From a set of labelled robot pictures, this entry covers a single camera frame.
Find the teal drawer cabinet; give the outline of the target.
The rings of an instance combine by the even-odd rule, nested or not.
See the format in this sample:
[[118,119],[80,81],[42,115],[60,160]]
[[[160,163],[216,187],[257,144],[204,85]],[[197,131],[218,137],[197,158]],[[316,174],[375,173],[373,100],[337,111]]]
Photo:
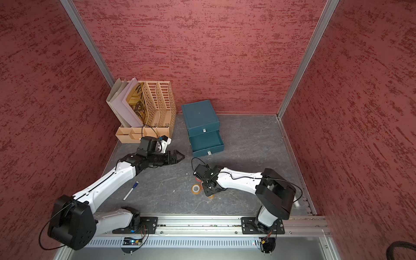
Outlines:
[[194,157],[210,156],[224,151],[219,118],[210,100],[182,105],[182,113]]

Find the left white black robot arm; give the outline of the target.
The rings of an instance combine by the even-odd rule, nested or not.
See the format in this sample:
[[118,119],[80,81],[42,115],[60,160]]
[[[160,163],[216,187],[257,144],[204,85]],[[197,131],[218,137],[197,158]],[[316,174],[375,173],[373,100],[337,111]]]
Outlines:
[[99,213],[97,209],[126,182],[146,169],[174,165],[185,156],[177,150],[169,151],[171,139],[145,136],[135,153],[119,159],[116,166],[99,180],[72,196],[63,195],[53,206],[49,222],[43,227],[47,235],[73,250],[85,247],[96,235],[114,230],[129,234],[149,234],[141,223],[140,212],[129,206],[119,210]]

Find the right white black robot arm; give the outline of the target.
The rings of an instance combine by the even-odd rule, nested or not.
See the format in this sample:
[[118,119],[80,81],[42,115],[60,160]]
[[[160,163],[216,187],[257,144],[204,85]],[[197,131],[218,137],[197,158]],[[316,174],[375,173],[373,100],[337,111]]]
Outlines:
[[288,220],[299,187],[285,180],[276,171],[266,168],[262,172],[241,172],[227,167],[199,164],[193,175],[201,182],[206,196],[210,197],[228,189],[240,190],[255,195],[261,207],[253,221],[253,227],[261,234],[284,231],[282,220]]

